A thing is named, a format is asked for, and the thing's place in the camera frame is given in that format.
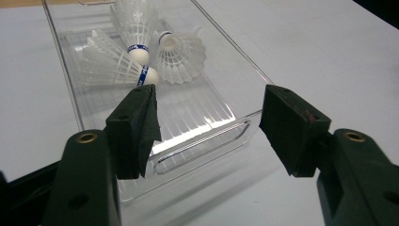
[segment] white table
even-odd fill
[[[359,130],[399,164],[396,28],[349,0],[199,2],[272,81],[331,117],[331,132]],[[0,169],[11,181],[57,161],[78,128],[43,9],[0,9],[0,27]],[[222,163],[252,166],[223,174],[211,164],[199,176],[220,170],[218,181],[193,190],[186,178],[165,189],[184,199],[164,197],[162,209],[158,195],[127,210],[152,213],[153,225],[323,224],[315,178],[288,177],[261,132],[245,148],[249,156]]]

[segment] shuttlecock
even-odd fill
[[[147,0],[116,0],[110,17],[129,55],[140,65],[147,65],[150,62],[148,44],[158,21],[155,7]]]
[[[205,46],[194,34],[161,33],[155,68],[170,84],[191,82],[201,74],[206,58]]]
[[[134,84],[138,87],[159,82],[158,72],[141,66],[102,30],[92,31],[80,61],[80,82],[84,85]]]

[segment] screw hole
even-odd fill
[[[345,136],[346,136],[346,138],[348,138],[348,139],[350,139],[352,141],[355,141],[355,142],[360,142],[361,143],[361,142],[366,141],[366,139],[362,135],[356,134],[356,133],[348,132],[348,133],[345,134]]]
[[[90,143],[97,138],[97,134],[94,133],[86,133],[77,138],[78,143]]]
[[[85,194],[77,195],[70,199],[68,202],[68,207],[70,209],[80,209],[88,203],[88,196]]]
[[[118,119],[120,119],[120,120],[127,120],[129,117],[128,116],[126,116],[126,115],[123,115],[123,116],[119,116],[118,117]]]
[[[394,204],[399,204],[399,194],[392,191],[386,191],[384,192],[383,196],[389,202],[393,202]]]

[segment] blue band on shuttlecock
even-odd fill
[[[170,31],[164,32],[164,33],[159,37],[158,44],[161,44],[161,39],[162,39],[164,36],[166,36],[166,35],[171,35],[171,34],[172,34],[172,33],[171,33]]]
[[[149,48],[147,46],[138,45],[138,44],[129,46],[129,48],[127,48],[127,52],[129,53],[130,51],[135,50],[135,49],[143,49],[143,50],[149,52]]]
[[[137,82],[138,87],[142,87],[144,85],[144,81],[146,80],[148,71],[149,71],[149,66],[144,65],[143,70],[141,70],[141,75],[138,78],[138,82]]]

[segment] clear plastic tray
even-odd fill
[[[241,147],[258,129],[265,74],[195,0],[153,0],[174,32],[195,33],[206,47],[203,76],[156,88],[162,142],[156,142],[146,178],[119,181],[123,202],[143,196]],[[80,129],[104,129],[105,119],[131,86],[87,87],[78,82],[79,59],[91,30],[121,42],[109,18],[109,1],[43,2],[70,88]],[[149,46],[152,61],[156,34]]]

